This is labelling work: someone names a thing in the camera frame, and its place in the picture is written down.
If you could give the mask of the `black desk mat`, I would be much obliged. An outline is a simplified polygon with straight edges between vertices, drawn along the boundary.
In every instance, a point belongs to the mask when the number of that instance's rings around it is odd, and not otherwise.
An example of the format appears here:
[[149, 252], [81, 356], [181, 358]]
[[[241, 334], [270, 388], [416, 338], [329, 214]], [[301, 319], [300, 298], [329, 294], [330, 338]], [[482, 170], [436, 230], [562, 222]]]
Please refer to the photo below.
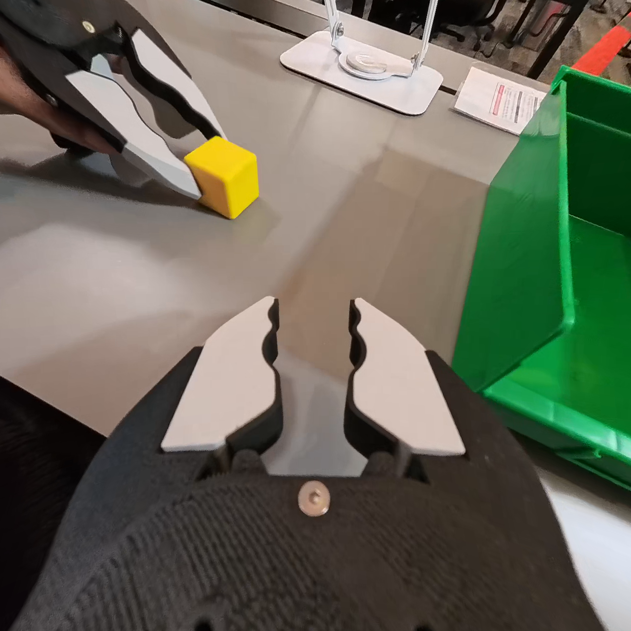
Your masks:
[[288, 1], [203, 1], [226, 12], [255, 21], [280, 32], [304, 39], [321, 31], [326, 20], [302, 4]]

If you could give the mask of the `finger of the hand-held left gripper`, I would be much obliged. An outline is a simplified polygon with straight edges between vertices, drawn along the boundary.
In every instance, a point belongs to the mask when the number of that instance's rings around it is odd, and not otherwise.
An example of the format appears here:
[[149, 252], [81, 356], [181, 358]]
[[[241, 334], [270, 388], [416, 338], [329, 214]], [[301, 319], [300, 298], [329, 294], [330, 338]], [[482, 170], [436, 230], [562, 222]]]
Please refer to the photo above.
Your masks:
[[83, 107], [83, 115], [109, 135], [110, 144], [117, 147], [120, 158], [114, 159], [113, 165], [120, 178], [137, 185], [155, 180], [188, 198], [201, 199], [190, 169], [144, 122], [103, 55], [92, 59], [89, 70], [68, 72], [66, 81], [77, 93], [76, 105]]
[[152, 107], [159, 130], [181, 139], [197, 130], [205, 139], [227, 139], [208, 100], [172, 51], [161, 48], [142, 29], [128, 34], [113, 28], [121, 50], [123, 74]]

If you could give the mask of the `person's dark clothed body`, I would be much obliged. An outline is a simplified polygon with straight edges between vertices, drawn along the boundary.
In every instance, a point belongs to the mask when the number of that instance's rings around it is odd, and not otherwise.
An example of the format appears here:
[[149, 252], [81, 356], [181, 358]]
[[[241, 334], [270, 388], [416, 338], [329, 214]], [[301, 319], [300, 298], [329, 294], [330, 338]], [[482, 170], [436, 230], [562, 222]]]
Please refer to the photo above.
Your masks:
[[105, 441], [1, 377], [1, 629], [18, 616], [69, 501]]

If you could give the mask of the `laminated paper sheet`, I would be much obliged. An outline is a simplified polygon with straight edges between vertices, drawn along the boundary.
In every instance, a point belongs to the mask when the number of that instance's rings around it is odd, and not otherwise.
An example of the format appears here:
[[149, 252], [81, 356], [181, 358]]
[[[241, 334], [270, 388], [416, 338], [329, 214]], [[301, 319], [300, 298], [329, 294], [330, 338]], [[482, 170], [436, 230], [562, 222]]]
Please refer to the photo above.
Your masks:
[[519, 136], [547, 93], [473, 66], [457, 92], [453, 110]]

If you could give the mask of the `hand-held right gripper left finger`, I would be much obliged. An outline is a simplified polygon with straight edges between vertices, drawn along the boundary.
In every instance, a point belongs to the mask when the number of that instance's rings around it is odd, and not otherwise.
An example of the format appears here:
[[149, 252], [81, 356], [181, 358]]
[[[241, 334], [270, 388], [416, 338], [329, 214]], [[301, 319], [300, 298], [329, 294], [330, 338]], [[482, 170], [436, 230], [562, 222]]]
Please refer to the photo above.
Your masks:
[[279, 301], [265, 296], [209, 336], [162, 439], [164, 453], [210, 453], [227, 469], [237, 452], [261, 455], [278, 441], [279, 327]]

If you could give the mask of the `green plastic bin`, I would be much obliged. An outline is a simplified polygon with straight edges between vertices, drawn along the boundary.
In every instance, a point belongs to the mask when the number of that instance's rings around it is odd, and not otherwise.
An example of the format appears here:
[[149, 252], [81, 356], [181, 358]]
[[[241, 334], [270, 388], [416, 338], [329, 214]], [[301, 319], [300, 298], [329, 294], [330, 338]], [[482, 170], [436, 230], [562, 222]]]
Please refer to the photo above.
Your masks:
[[490, 184], [452, 367], [630, 489], [630, 87], [563, 66]]

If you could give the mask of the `person's left hand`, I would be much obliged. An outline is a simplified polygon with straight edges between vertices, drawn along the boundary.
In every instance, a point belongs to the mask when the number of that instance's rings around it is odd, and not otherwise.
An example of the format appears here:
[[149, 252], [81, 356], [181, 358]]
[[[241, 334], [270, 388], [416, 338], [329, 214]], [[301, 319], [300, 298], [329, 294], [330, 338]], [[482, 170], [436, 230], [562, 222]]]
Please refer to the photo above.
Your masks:
[[40, 98], [23, 81], [19, 68], [4, 47], [1, 47], [1, 112], [22, 115], [51, 134], [94, 152], [117, 153], [91, 124]]

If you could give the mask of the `document stand with white base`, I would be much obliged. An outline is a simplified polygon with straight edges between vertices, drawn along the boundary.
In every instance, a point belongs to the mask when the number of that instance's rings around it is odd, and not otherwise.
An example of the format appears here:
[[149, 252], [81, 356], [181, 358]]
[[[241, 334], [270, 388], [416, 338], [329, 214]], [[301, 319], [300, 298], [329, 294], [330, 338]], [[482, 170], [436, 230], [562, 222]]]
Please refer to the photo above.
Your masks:
[[280, 56], [288, 70], [399, 114], [425, 113], [443, 75], [425, 64], [430, 36], [406, 59], [347, 36], [335, 1], [325, 1], [328, 28]]

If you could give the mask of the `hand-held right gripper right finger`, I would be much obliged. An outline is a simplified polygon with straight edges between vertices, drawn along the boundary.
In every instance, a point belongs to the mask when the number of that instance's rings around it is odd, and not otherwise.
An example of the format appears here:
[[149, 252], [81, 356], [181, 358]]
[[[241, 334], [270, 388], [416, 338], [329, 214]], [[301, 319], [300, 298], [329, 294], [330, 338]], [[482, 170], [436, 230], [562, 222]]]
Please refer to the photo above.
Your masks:
[[466, 447], [427, 349], [363, 298], [349, 306], [350, 361], [344, 436], [364, 458], [387, 453], [406, 475], [422, 456], [461, 457]]

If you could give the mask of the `yellow cube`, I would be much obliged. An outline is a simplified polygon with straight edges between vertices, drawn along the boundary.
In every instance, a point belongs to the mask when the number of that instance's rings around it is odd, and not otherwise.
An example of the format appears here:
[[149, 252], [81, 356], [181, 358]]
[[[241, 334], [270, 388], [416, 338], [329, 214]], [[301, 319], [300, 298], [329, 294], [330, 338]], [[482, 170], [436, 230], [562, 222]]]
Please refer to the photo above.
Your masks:
[[256, 155], [221, 136], [186, 154], [184, 163], [200, 190], [199, 202], [229, 220], [259, 197]]

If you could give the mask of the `orange traffic cone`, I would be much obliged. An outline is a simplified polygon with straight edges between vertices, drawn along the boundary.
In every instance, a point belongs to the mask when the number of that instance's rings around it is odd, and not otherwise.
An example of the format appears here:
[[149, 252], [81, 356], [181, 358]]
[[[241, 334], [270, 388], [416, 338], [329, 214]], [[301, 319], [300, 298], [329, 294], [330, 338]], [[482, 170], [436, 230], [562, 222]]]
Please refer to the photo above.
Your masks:
[[611, 28], [573, 66], [581, 73], [600, 76], [615, 56], [630, 42], [630, 23], [621, 22]]

